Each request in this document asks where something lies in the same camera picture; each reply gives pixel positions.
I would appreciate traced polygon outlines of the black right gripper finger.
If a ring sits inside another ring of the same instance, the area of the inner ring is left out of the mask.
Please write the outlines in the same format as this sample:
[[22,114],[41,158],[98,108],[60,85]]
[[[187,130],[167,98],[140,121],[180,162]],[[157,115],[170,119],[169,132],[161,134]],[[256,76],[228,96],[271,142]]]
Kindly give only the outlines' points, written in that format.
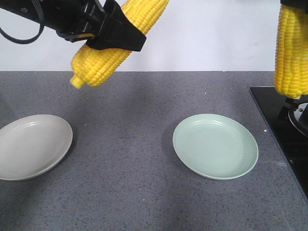
[[280,3],[289,7],[304,10],[304,13],[308,13],[308,0],[280,0]]

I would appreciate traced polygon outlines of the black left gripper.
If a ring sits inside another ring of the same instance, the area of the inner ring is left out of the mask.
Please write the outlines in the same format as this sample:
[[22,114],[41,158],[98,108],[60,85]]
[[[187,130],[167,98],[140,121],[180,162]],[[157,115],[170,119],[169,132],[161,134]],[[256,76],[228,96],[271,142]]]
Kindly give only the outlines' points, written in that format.
[[146,36],[125,17],[115,0],[55,0],[56,34],[70,42],[87,40],[96,50],[141,51]]

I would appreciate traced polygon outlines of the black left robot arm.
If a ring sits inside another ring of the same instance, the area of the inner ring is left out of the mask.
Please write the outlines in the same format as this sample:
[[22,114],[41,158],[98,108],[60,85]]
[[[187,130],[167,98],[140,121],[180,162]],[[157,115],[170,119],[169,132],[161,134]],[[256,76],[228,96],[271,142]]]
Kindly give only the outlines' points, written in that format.
[[115,0],[107,0],[104,5],[97,0],[2,0],[0,7],[39,24],[38,34],[29,39],[0,32],[17,44],[36,41],[45,27],[66,41],[85,40],[95,50],[141,51],[146,41],[145,33],[129,21]]

